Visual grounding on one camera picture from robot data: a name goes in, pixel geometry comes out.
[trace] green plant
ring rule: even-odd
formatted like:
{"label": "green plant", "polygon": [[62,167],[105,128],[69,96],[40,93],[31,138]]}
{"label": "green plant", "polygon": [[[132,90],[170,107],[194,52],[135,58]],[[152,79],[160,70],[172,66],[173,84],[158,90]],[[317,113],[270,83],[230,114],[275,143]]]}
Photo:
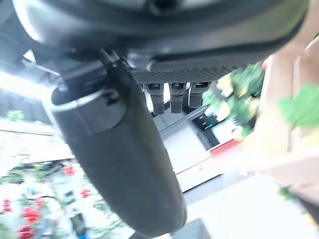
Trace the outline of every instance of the green plant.
{"label": "green plant", "polygon": [[24,114],[22,111],[9,111],[7,113],[7,119],[12,122],[19,122],[24,119]]}
{"label": "green plant", "polygon": [[252,132],[265,73],[258,62],[239,68],[218,80],[217,89],[203,94],[203,106],[211,107],[218,121],[234,119],[242,137]]}
{"label": "green plant", "polygon": [[279,110],[292,127],[319,126],[319,90],[313,85],[304,85],[297,96],[278,102]]}

